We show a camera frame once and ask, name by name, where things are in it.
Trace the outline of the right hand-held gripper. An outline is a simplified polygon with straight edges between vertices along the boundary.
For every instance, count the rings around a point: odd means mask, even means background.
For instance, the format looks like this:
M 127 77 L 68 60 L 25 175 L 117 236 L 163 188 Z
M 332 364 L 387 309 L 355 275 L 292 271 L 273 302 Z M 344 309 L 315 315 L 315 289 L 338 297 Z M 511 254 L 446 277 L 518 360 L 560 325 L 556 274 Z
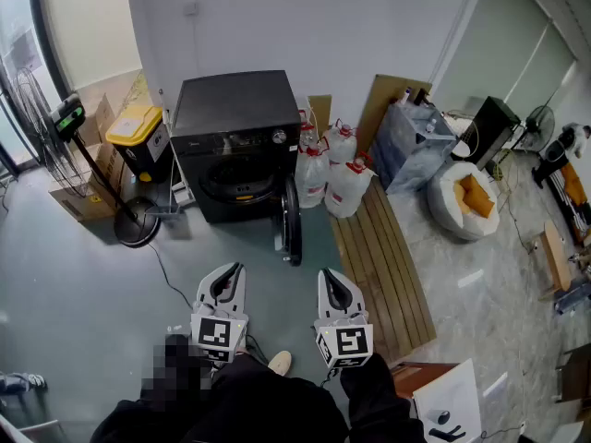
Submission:
M 373 326 L 368 313 L 362 311 L 360 289 L 341 272 L 322 269 L 318 275 L 318 310 L 314 322 L 316 344 L 328 368 L 363 366 L 373 354 Z

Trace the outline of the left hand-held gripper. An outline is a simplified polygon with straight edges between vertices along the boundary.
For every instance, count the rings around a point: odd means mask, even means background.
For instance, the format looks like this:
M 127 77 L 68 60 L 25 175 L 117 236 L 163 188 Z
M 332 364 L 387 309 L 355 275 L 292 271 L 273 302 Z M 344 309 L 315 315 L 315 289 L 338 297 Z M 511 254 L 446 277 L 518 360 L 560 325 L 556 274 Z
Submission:
M 200 282 L 198 301 L 191 314 L 191 337 L 209 361 L 232 363 L 239 345 L 246 339 L 245 295 L 246 268 L 242 263 L 222 265 Z

